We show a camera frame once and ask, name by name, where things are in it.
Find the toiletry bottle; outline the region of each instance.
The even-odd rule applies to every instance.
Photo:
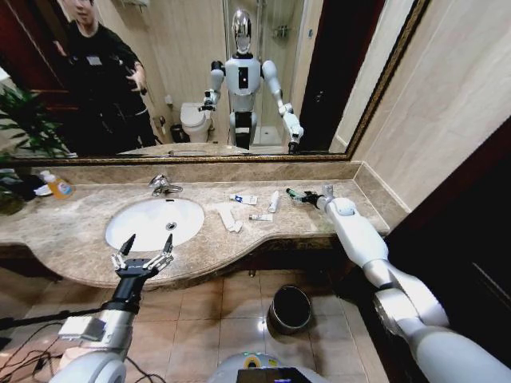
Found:
[[[53,195],[55,195],[55,198],[66,199],[74,193],[73,186],[65,182],[63,179],[51,174],[50,171],[45,170],[44,172],[41,172],[41,176],[48,184],[48,187],[53,192]]]

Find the marble countertop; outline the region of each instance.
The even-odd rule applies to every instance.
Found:
[[[184,142],[180,144],[163,144],[140,148],[124,152],[124,154],[144,154],[146,156],[168,156],[173,152],[174,156],[222,156],[248,154],[247,149],[231,145],[213,144],[211,142]]]
[[[270,239],[335,235],[333,225],[320,210],[308,203],[296,203],[285,193],[286,188],[320,192],[325,182],[334,184],[336,196],[352,199],[380,234],[388,233],[389,227],[353,180],[179,184],[184,190],[172,198],[198,203],[204,209],[204,225],[195,237],[174,247],[174,261],[146,285],[179,286],[199,280]],[[266,212],[275,190],[281,196],[273,222],[249,221],[249,214]],[[232,193],[257,195],[258,204],[229,202]],[[35,199],[22,211],[0,217],[0,246],[23,243],[46,267],[64,278],[89,286],[115,287],[119,279],[110,261],[113,248],[105,241],[106,226],[119,210],[152,198],[145,185],[78,185],[69,199]],[[216,211],[218,203],[229,203],[234,218],[243,220],[240,233],[225,229]],[[129,258],[152,258],[156,254],[132,252]]]

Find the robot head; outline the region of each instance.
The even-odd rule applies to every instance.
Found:
[[[247,54],[250,49],[250,38],[252,36],[252,23],[250,14],[246,10],[237,10],[232,18],[232,32],[239,54]]]

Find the small tube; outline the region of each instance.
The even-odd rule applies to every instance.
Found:
[[[268,207],[268,211],[270,213],[275,213],[277,211],[277,205],[279,204],[279,191],[275,190],[271,195],[270,206]]]
[[[256,205],[257,204],[257,196],[255,195],[237,195],[231,194],[229,196],[230,199],[238,201],[240,203],[244,203],[246,205]]]
[[[273,221],[273,215],[271,214],[250,214],[248,219],[252,221]]]
[[[286,193],[295,201],[303,202],[302,198],[305,196],[304,194],[299,194],[298,192],[290,188],[286,189]]]

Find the person's hand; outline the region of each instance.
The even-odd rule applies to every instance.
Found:
[[[146,89],[147,84],[145,82],[145,71],[142,65],[136,65],[137,71],[134,71],[131,76],[126,76],[128,80],[131,80],[137,86],[131,89],[132,92],[142,92]]]

